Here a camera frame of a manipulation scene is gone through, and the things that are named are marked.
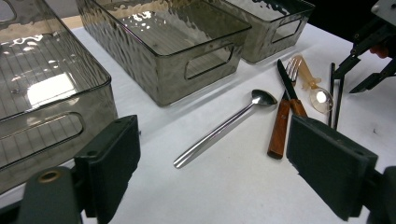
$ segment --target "knife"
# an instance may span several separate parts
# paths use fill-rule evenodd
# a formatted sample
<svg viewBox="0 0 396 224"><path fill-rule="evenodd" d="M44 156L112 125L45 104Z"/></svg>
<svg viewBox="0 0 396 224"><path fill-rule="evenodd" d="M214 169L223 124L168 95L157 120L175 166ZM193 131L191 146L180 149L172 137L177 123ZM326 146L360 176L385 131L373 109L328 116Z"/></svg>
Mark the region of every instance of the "knife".
<svg viewBox="0 0 396 224"><path fill-rule="evenodd" d="M296 92L294 91L291 80L289 79L288 73L286 72L283 63L277 60L277 70L279 71L280 77L282 78L283 85L285 86L286 93L289 98L290 107L293 113L297 116L308 117L301 101L298 99Z"/></svg>
<svg viewBox="0 0 396 224"><path fill-rule="evenodd" d="M289 112L290 102L288 99L288 94L285 91L283 93L282 99L279 102L279 107L277 108L274 128L267 151L267 155L274 159L280 160L283 158L286 130L288 129Z"/></svg>

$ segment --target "white table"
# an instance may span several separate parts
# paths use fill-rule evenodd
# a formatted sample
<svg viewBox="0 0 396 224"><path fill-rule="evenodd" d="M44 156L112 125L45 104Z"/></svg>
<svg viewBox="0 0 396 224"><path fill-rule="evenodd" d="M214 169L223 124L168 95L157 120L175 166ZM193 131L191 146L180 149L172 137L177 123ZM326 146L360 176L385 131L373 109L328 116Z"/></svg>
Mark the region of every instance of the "white table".
<svg viewBox="0 0 396 224"><path fill-rule="evenodd" d="M237 71L167 107L158 107L121 67L85 32L74 34L112 76L119 117L137 115L141 159L111 223L345 223L298 175L286 157L266 155L276 107L256 106L218 142L184 168L173 161L198 139L250 102L250 92L261 89L281 98L284 87L276 61L284 64L302 53L311 72L329 87L330 63L338 64L352 44L307 24L294 47L257 64L241 61ZM382 173L396 164L396 78L371 91L348 92L389 59L369 52L346 74L338 131L379 156ZM297 80L296 91L309 117L327 117L309 103ZM365 223L369 211L348 223ZM84 223L96 223L86 219Z"/></svg>

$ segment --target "knife blade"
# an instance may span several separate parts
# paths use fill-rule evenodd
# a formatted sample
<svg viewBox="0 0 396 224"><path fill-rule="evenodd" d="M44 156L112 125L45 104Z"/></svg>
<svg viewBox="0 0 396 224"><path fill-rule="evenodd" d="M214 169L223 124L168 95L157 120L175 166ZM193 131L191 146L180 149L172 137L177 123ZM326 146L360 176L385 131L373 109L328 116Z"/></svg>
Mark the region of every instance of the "knife blade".
<svg viewBox="0 0 396 224"><path fill-rule="evenodd" d="M282 78L283 81L283 85L285 86L286 93L289 98L291 110L297 116L308 117L306 115L303 104L298 99L297 94L293 88L293 85L291 84L291 80L289 79L288 73L286 72L283 63L280 60L277 60L277 70L279 71L280 77Z"/></svg>

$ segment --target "plastic storage bin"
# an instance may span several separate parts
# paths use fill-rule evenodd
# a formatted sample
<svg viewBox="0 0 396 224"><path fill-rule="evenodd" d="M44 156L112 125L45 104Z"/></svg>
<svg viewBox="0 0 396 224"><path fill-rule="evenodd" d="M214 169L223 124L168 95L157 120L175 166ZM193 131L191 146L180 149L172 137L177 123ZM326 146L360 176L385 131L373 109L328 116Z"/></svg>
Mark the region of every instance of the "plastic storage bin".
<svg viewBox="0 0 396 224"><path fill-rule="evenodd" d="M294 46L315 9L301 0L206 1L251 24L242 52L248 63L257 63Z"/></svg>
<svg viewBox="0 0 396 224"><path fill-rule="evenodd" d="M44 1L0 21L0 193L69 161L118 117L110 75Z"/></svg>
<svg viewBox="0 0 396 224"><path fill-rule="evenodd" d="M251 26L201 0L77 0L85 29L159 106L233 73Z"/></svg>

